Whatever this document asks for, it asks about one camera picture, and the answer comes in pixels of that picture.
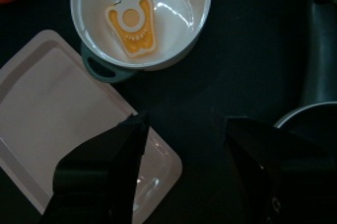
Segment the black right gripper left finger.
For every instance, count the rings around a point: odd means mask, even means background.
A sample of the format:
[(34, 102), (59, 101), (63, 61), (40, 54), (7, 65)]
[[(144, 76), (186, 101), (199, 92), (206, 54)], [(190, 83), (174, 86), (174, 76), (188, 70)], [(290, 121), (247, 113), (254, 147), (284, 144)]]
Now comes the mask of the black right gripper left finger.
[(132, 114), (59, 161), (39, 224), (132, 224), (148, 116)]

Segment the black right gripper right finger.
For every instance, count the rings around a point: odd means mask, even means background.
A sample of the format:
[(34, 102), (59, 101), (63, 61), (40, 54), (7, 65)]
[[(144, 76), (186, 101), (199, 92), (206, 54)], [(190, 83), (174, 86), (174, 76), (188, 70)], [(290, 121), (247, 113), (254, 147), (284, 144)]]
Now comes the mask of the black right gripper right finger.
[(247, 224), (337, 224), (337, 159), (318, 144), (247, 117), (226, 124)]

